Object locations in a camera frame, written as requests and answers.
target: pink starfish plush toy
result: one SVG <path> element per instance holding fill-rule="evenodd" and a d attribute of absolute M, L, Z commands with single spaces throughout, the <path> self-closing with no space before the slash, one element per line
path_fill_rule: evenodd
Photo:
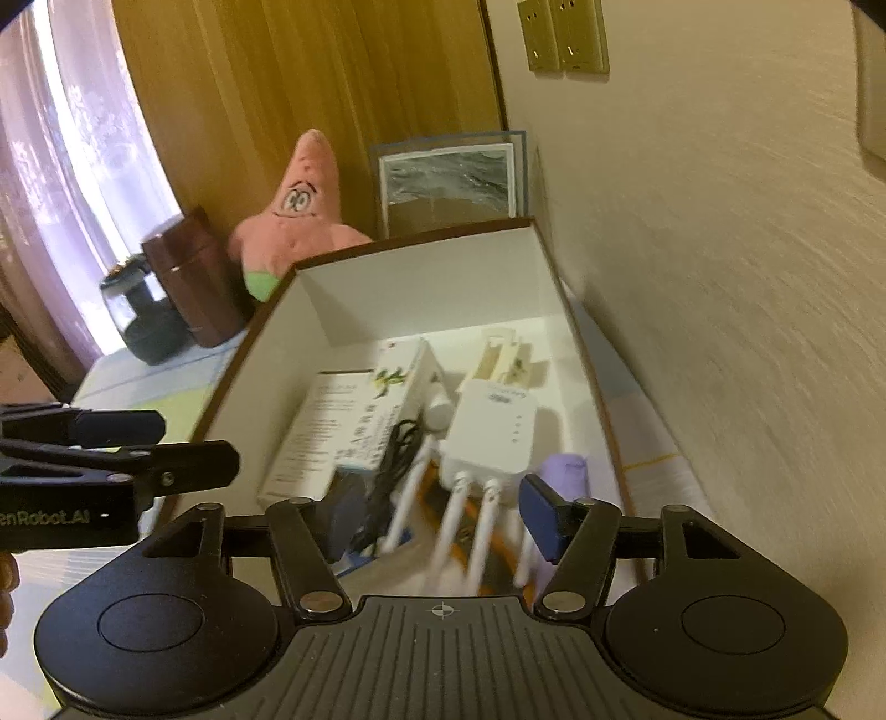
<path fill-rule="evenodd" d="M 295 262 L 368 242 L 341 224 L 335 153 L 320 130 L 309 130 L 271 204 L 234 229 L 228 252 L 243 264 L 249 292 L 265 301 Z"/>

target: purple object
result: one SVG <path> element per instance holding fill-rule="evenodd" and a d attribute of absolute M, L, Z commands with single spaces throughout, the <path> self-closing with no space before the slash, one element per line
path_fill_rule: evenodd
<path fill-rule="evenodd" d="M 587 481 L 587 463 L 580 455 L 562 453 L 552 455 L 539 468 L 539 477 L 555 490 L 563 500 L 578 500 L 590 497 L 591 489 Z M 555 566 L 542 560 L 535 569 L 535 597 L 554 576 Z"/>

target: silver screw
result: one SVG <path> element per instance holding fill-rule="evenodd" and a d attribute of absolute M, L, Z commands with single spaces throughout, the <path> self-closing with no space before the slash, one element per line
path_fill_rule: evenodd
<path fill-rule="evenodd" d="M 560 590 L 545 595 L 541 604 L 552 613 L 577 613 L 587 603 L 577 592 Z"/>
<path fill-rule="evenodd" d="M 318 590 L 302 595 L 299 604 L 311 614 L 324 614 L 335 612 L 345 601 L 335 592 Z"/>

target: open box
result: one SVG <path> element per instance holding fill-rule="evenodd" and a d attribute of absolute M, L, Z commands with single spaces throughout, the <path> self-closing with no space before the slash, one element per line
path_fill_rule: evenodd
<path fill-rule="evenodd" d="M 543 239 L 531 220 L 516 219 L 349 248 L 293 268 L 253 320 L 193 437 L 231 442 L 239 475 L 226 489 L 170 500 L 163 515 L 200 502 L 260 513 L 260 487 L 317 372 L 371 368 L 385 341 L 421 335 L 455 390 L 477 359 L 481 331 L 495 325 L 532 345 L 530 389 L 540 407 L 533 466 L 556 452 L 589 458 L 594 496 L 624 508 L 593 368 Z M 517 509 L 504 509 L 500 531 L 517 547 L 521 527 Z M 407 567 L 346 590 L 416 592 L 425 551 L 410 544 Z M 250 572 L 235 566 L 237 576 Z M 269 579 L 243 579 L 267 591 Z M 614 592 L 633 581 L 621 568 Z"/>

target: textured wallpaper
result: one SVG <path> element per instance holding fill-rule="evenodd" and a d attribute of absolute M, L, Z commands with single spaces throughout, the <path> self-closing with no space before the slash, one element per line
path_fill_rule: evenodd
<path fill-rule="evenodd" d="M 886 185 L 841 0 L 604 0 L 611 76 L 536 77 L 488 0 L 533 212 L 719 519 L 851 635 L 830 707 L 886 704 Z"/>

